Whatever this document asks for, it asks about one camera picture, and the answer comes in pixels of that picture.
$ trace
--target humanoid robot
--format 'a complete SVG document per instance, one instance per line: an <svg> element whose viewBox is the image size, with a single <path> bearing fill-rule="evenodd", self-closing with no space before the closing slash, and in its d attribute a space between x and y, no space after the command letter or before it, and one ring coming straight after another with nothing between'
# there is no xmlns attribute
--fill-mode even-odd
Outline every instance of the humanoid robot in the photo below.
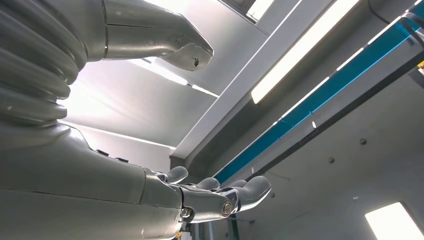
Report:
<svg viewBox="0 0 424 240"><path fill-rule="evenodd" d="M86 62L158 57L196 71L213 54L186 18L143 0L0 0L0 239L171 239L183 222L259 204L265 177L178 184L184 167L109 158L57 122Z"/></svg>

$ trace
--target metal screw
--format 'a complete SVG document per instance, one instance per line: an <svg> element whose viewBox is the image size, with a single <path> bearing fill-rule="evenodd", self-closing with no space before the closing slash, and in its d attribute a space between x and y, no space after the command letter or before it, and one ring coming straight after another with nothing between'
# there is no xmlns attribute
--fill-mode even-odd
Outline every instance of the metal screw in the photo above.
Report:
<svg viewBox="0 0 424 240"><path fill-rule="evenodd" d="M192 211L189 208L183 208L181 210L181 217L188 218L192 214Z"/></svg>
<svg viewBox="0 0 424 240"><path fill-rule="evenodd" d="M229 201L225 201L224 205L222 206L222 215L224 217L228 217L231 211L233 211L233 206L231 205Z"/></svg>

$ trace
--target fluorescent light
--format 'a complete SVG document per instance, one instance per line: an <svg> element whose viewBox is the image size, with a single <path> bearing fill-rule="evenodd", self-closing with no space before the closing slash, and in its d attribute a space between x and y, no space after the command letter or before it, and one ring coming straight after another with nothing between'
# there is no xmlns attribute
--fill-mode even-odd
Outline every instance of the fluorescent light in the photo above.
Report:
<svg viewBox="0 0 424 240"><path fill-rule="evenodd" d="M213 96L213 97L215 97L215 98L219 98L220 96L219 95L216 95L215 93L213 93L213 92L211 92L211 91L208 91L208 90L206 90L206 89L204 89L204 88L202 88L202 87L199 87L198 85L192 85L191 86L191 88L193 88L193 89L195 89L195 90L197 90L197 91L200 91L200 92L202 92L202 93L205 93L205 94L208 94L208 95L211 95L211 96Z"/></svg>
<svg viewBox="0 0 424 240"><path fill-rule="evenodd" d="M400 202L369 212L365 218L378 240L424 240Z"/></svg>
<svg viewBox="0 0 424 240"><path fill-rule="evenodd" d="M337 0L252 90L257 104L359 0Z"/></svg>
<svg viewBox="0 0 424 240"><path fill-rule="evenodd" d="M285 118L289 113L291 113L295 108L297 108L303 101L305 101L311 94L313 94L317 89L319 89L323 84L325 84L330 77L326 77L324 80L322 80L318 85L316 85L311 91L309 91L305 96L302 97L298 102L296 102L295 105L293 105L288 111L286 111L279 120Z"/></svg>
<svg viewBox="0 0 424 240"><path fill-rule="evenodd" d="M71 122L67 122L67 121L58 120L58 122L60 124L68 125L68 126L76 128L76 129L84 128L84 129L89 129L89 130L96 131L96 132L99 132L99 133L108 134L108 135L112 135L112 136L115 136L115 137L123 138L123 139L129 139L129 140L134 140L134 141L145 143L145 144L151 144L151 145L166 147L166 148L169 148L170 150L177 149L174 146L168 146L168 145L157 143L157 142L154 142L154 141L148 141L148 140L144 140L144 139L140 139L140 138L136 138L136 137L132 137L132 136L122 135L122 134L119 134L119 133L100 130L100 129L97 129L97 128L93 128L93 127L89 127L89 126L83 126L83 125L79 125L79 124L75 124L75 123L71 123Z"/></svg>
<svg viewBox="0 0 424 240"><path fill-rule="evenodd" d="M273 2L274 0L256 0L247 11L247 15L258 21L262 18Z"/></svg>
<svg viewBox="0 0 424 240"><path fill-rule="evenodd" d="M338 68L337 71L340 71L346 64L348 64L352 59L354 59L358 54L360 54L364 50L363 47L361 47L358 51L356 51L352 56L350 56L345 62L343 62Z"/></svg>
<svg viewBox="0 0 424 240"><path fill-rule="evenodd" d="M377 35L375 35L371 40L369 40L368 45L372 44L376 39L378 39L383 33L385 33L389 28L391 28L395 23L401 19L401 16L396 17L389 25L385 26Z"/></svg>
<svg viewBox="0 0 424 240"><path fill-rule="evenodd" d="M178 76L177 74L169 71L168 69L158 66L156 64L152 64L146 60L143 59L131 59L128 60L130 63L135 64L139 67L142 67L146 70L149 70L155 74L158 74L172 82L175 82L177 84L181 84L181 85L187 85L189 82L187 80L185 80L184 78Z"/></svg>

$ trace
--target blue stripe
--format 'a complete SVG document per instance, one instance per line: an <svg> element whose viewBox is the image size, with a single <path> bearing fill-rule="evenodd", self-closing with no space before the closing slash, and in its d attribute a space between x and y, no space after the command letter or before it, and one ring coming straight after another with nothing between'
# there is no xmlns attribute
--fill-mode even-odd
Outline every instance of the blue stripe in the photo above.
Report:
<svg viewBox="0 0 424 240"><path fill-rule="evenodd" d="M424 13L424 3L416 6L412 12L422 17L421 14L418 13ZM411 25L415 29L418 29L418 26L414 24ZM410 35L404 30L400 23L392 26L344 68L335 73L304 102L299 104L292 112L270 128L232 162L218 172L215 178L220 183L228 180L254 158L302 123L303 120L309 117L313 112L317 111L349 84L353 83L362 74L372 68L378 61L401 45L409 36Z"/></svg>

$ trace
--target cable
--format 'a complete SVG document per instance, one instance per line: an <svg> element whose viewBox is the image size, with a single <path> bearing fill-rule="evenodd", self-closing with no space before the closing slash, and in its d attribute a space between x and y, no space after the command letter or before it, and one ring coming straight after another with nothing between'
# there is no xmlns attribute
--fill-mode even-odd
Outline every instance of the cable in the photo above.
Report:
<svg viewBox="0 0 424 240"><path fill-rule="evenodd" d="M384 17L380 16L374 9L373 6L371 5L371 0L368 0L368 8L371 11L372 14L374 14L378 19L380 19L381 21L385 22L386 24L390 24L390 22L386 19L384 19Z"/></svg>

